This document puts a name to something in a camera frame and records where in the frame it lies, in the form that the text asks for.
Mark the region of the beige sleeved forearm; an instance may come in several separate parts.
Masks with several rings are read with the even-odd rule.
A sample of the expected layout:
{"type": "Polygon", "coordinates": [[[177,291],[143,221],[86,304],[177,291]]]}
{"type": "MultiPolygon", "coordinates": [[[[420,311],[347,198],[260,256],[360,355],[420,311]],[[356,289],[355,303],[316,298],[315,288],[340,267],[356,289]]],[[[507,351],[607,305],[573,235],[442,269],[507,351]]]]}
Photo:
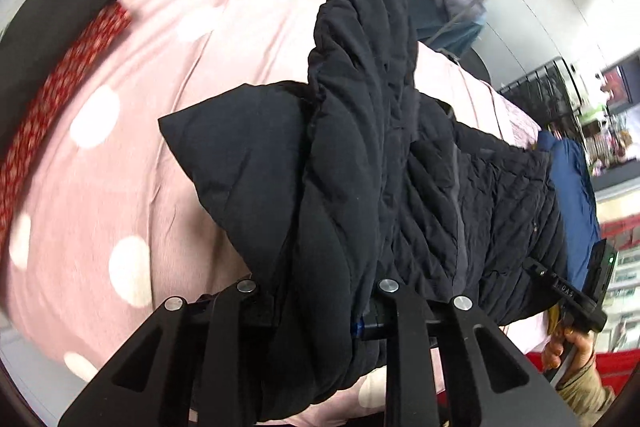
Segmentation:
{"type": "Polygon", "coordinates": [[[616,399],[613,388],[602,384],[594,358],[556,391],[585,427],[596,425],[616,399]]]}

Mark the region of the person's right hand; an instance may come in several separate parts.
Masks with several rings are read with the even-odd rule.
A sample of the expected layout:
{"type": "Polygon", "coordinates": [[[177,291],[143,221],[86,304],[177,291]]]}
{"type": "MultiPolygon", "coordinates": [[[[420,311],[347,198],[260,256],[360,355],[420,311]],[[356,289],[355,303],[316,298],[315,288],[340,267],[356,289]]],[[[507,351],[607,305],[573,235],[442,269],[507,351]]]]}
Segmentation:
{"type": "Polygon", "coordinates": [[[586,366],[593,357],[594,334],[584,333],[573,327],[559,326],[551,335],[541,353],[542,367],[545,371],[558,369],[565,351],[574,349],[574,358],[564,376],[570,378],[586,366]]]}

